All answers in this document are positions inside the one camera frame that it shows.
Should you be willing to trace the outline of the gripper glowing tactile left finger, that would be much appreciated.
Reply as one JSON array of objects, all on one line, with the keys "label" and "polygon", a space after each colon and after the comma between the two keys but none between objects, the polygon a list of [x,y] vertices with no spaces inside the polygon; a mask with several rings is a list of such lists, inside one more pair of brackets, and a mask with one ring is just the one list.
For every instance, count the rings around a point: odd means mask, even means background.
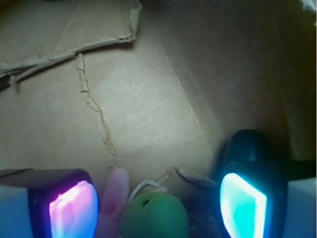
[{"label": "gripper glowing tactile left finger", "polygon": [[83,169],[0,172],[2,238],[92,238],[99,200]]}]

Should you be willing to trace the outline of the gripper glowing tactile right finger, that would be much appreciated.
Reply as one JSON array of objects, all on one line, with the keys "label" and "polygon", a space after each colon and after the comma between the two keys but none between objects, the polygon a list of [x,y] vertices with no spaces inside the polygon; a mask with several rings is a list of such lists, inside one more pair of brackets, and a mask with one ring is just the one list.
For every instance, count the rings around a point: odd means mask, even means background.
[{"label": "gripper glowing tactile right finger", "polygon": [[315,238],[314,161],[232,162],[220,185],[220,210],[232,238]]}]

